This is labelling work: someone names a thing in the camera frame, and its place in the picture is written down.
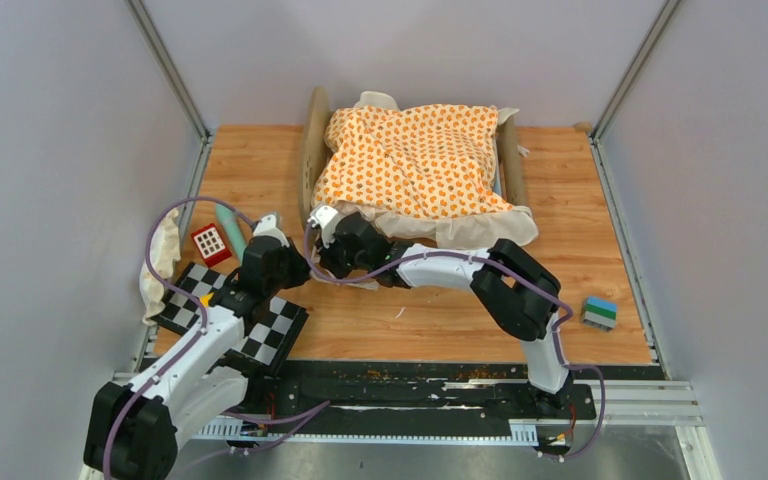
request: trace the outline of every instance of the gray wall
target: gray wall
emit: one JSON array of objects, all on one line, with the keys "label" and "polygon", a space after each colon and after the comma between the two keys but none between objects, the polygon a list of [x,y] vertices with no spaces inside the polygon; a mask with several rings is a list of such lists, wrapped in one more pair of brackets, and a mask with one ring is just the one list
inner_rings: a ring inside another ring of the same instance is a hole
[{"label": "gray wall", "polygon": [[519,107],[521,125],[595,122],[662,0],[146,0],[199,109],[298,124],[310,90],[400,106]]},{"label": "gray wall", "polygon": [[195,135],[123,1],[0,2],[0,479],[77,478]]},{"label": "gray wall", "polygon": [[686,2],[605,142],[724,478],[768,478],[768,2]]}]

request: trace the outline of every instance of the red toy block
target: red toy block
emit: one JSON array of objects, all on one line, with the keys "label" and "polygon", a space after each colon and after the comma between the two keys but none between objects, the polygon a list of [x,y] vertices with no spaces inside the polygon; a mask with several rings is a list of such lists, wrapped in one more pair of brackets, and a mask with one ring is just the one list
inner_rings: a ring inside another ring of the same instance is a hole
[{"label": "red toy block", "polygon": [[219,236],[219,230],[216,229],[216,225],[211,223],[202,229],[196,230],[190,236],[193,237],[196,249],[208,268],[213,267],[222,260],[231,258],[231,251],[228,250],[225,242],[222,241],[222,237]]}]

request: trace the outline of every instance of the wooden floor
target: wooden floor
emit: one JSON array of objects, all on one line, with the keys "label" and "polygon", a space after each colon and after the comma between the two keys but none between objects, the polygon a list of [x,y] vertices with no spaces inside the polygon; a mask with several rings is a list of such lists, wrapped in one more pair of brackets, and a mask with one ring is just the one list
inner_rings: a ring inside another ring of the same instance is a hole
[{"label": "wooden floor", "polygon": [[[253,218],[278,211],[287,235],[301,242],[297,172],[301,127],[219,129],[201,194],[220,197]],[[561,281],[561,298],[578,309],[589,295],[619,305],[617,327],[602,333],[578,323],[562,330],[570,361],[650,362],[631,288],[584,134],[570,128],[521,128],[529,206],[540,235],[526,250]],[[196,206],[191,229],[216,222],[212,204]],[[183,261],[198,259],[192,241]],[[228,273],[236,260],[216,267]],[[474,295],[422,288],[367,291],[310,281],[280,296],[310,318],[291,358],[522,362],[519,343],[496,326]],[[158,353],[177,336],[162,331]]]}]

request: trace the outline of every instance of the black and white checkerboard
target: black and white checkerboard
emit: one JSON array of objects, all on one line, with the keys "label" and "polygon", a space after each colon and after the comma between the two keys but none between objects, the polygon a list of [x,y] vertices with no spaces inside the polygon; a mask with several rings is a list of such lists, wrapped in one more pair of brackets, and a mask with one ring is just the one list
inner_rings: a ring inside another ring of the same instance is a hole
[{"label": "black and white checkerboard", "polygon": [[[224,282],[225,275],[204,265],[190,263],[175,285],[196,297],[202,297],[217,291]],[[179,335],[187,333],[200,319],[196,304],[180,293],[172,294],[166,300],[163,311],[152,318],[158,325]],[[257,369],[257,365],[246,363],[254,361],[267,367],[268,373],[274,374],[289,354],[306,320],[307,311],[304,308],[282,298],[273,298],[269,304],[269,313],[254,325],[248,337],[226,354],[230,357],[230,364],[251,370]]]}]

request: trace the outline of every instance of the blue and green toy block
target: blue and green toy block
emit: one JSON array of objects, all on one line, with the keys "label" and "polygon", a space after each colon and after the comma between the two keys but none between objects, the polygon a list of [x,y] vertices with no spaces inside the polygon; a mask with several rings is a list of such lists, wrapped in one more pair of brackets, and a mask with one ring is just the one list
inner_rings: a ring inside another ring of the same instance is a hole
[{"label": "blue and green toy block", "polygon": [[581,307],[581,323],[610,332],[617,326],[617,306],[597,297],[587,297]]}]

